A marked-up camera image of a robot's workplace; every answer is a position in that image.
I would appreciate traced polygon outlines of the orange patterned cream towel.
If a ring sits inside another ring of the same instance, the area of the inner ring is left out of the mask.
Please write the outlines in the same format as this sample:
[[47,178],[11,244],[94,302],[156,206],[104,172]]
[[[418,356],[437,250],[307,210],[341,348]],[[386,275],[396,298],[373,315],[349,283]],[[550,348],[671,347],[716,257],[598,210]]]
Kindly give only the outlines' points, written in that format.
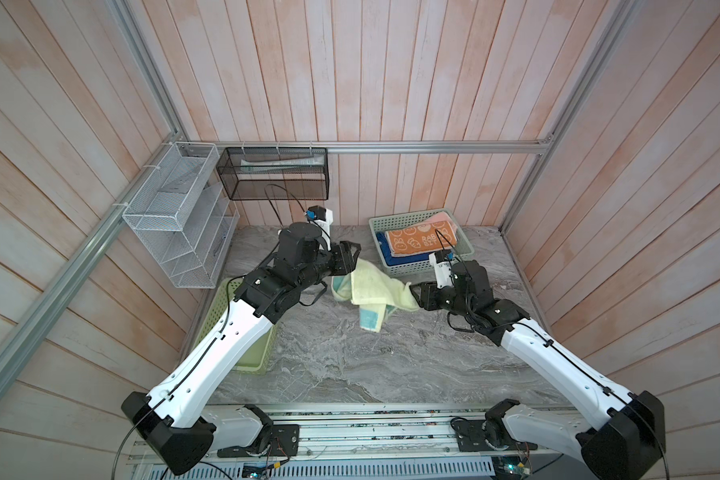
[[393,256],[436,251],[458,244],[458,230],[447,222],[419,224],[385,232]]

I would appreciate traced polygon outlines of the mint green plastic basket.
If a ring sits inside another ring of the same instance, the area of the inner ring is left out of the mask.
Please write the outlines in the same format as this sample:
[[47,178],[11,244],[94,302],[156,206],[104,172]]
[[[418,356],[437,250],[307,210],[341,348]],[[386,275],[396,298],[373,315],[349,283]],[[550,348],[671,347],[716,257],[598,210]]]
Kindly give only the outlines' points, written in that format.
[[[423,210],[423,211],[417,211],[417,212],[409,212],[409,213],[402,213],[402,214],[394,214],[394,215],[388,215],[388,216],[380,216],[380,217],[373,217],[369,220],[369,227],[371,229],[371,233],[373,235],[373,239],[376,245],[376,249],[379,252],[379,255],[381,257],[382,267],[386,271],[386,273],[391,277],[402,277],[406,275],[413,275],[413,274],[419,274],[419,273],[427,273],[430,271],[431,265],[429,263],[429,258],[427,261],[421,261],[421,262],[415,262],[407,265],[401,265],[401,266],[392,266],[389,267],[385,264],[384,259],[381,255],[380,247],[376,241],[375,233],[376,232],[387,232],[392,230],[398,230],[403,229],[405,227],[413,226],[416,224],[419,224],[420,222],[427,221],[428,218],[435,215],[437,212],[440,211],[446,211],[450,214],[450,216],[456,221],[455,217],[451,214],[451,212],[447,209],[435,209],[435,210]],[[445,247],[445,249],[450,249],[454,253],[454,260],[457,259],[464,259],[468,260],[470,259],[474,254],[474,248],[469,241],[469,239],[466,237],[466,234],[464,233],[463,229],[459,226],[457,223],[456,226],[454,226],[458,232],[457,232],[457,238],[458,238],[458,244],[453,247]]]

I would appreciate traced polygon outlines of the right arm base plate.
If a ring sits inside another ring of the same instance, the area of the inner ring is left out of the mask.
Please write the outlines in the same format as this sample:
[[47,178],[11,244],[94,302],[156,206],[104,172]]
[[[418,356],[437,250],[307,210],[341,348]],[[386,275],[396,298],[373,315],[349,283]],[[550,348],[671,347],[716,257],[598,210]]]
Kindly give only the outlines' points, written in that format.
[[499,420],[453,417],[449,424],[460,452],[526,452],[538,449],[535,443],[519,442],[512,438]]

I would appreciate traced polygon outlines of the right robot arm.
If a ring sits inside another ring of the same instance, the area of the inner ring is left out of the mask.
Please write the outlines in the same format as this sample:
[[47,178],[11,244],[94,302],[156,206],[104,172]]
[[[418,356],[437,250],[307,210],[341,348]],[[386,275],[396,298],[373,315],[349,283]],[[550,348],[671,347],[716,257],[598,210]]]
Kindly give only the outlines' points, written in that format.
[[481,421],[455,417],[451,427],[462,451],[504,451],[522,443],[557,451],[584,463],[599,479],[640,479],[665,462],[662,402],[608,379],[546,333],[514,302],[494,296],[476,261],[454,261],[450,251],[431,254],[434,280],[412,286],[426,311],[463,318],[466,333],[487,337],[546,379],[573,405],[576,416],[530,408],[505,399]]

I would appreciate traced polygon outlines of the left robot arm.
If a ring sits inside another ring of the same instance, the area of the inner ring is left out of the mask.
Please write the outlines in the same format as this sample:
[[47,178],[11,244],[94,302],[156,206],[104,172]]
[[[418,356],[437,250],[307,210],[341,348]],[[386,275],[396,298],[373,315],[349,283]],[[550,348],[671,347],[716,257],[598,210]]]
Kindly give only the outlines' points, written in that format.
[[229,414],[206,405],[243,354],[328,277],[353,272],[361,247],[330,240],[325,223],[293,223],[273,250],[235,290],[224,291],[226,310],[188,357],[147,393],[133,392],[121,409],[133,431],[175,475],[183,475],[213,451],[238,448],[251,456],[272,449],[274,424],[247,404]]

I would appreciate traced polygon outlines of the yellow-green plastic basket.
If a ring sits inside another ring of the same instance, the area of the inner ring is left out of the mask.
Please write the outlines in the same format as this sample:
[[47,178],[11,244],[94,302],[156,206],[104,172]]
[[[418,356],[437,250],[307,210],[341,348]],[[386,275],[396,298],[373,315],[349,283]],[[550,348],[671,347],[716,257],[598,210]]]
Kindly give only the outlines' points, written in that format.
[[[206,313],[206,316],[199,326],[198,332],[194,337],[193,346],[196,347],[200,342],[213,330],[213,327],[226,314],[229,300],[232,293],[241,285],[242,279],[235,277],[224,278],[213,301]],[[234,371],[247,374],[264,374],[267,371],[272,350],[276,339],[277,327],[273,326],[267,333],[259,338],[248,350],[241,356],[237,364],[233,367]]]

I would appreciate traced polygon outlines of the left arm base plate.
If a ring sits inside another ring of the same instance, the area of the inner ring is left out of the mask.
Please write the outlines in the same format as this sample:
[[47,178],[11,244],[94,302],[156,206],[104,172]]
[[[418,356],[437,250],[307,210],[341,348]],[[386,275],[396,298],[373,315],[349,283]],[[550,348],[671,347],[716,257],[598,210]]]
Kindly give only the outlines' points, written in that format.
[[232,446],[217,451],[219,458],[264,458],[269,456],[294,457],[298,454],[300,426],[298,424],[274,424],[248,447]]

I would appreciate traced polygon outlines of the blue towel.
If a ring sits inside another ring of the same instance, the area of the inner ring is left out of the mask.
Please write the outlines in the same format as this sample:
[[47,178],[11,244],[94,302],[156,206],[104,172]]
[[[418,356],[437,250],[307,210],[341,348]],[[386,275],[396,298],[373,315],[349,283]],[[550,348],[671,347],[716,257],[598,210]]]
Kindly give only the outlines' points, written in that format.
[[384,262],[387,266],[401,266],[401,265],[407,265],[415,262],[421,262],[421,261],[427,261],[429,258],[429,254],[432,253],[432,250],[429,252],[423,252],[413,255],[404,255],[404,256],[393,256],[392,250],[389,246],[389,243],[387,241],[387,238],[385,236],[384,232],[376,232],[375,233],[376,241],[380,247],[381,255],[384,259]]

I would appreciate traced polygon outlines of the pink towel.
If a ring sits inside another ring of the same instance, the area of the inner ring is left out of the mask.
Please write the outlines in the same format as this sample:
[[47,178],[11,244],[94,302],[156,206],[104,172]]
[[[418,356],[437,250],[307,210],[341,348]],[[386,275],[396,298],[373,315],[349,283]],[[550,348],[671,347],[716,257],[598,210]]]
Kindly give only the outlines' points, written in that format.
[[450,214],[449,214],[448,212],[446,212],[446,211],[437,212],[435,215],[433,215],[433,216],[431,216],[430,218],[428,218],[428,219],[427,219],[427,222],[428,222],[428,223],[438,223],[438,222],[442,223],[442,222],[447,222],[447,223],[451,224],[452,226],[456,226],[456,225],[457,225],[456,221],[455,221],[455,220],[450,216]]

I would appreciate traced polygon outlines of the teal and yellow towel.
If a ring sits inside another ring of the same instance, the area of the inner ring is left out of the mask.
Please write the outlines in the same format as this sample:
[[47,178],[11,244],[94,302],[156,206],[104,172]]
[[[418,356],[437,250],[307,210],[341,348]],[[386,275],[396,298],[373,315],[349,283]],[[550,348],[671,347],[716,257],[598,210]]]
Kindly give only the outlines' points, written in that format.
[[420,309],[409,283],[389,277],[364,259],[357,260],[351,273],[334,276],[330,286],[335,300],[358,307],[363,330],[380,332],[385,319],[396,311]]

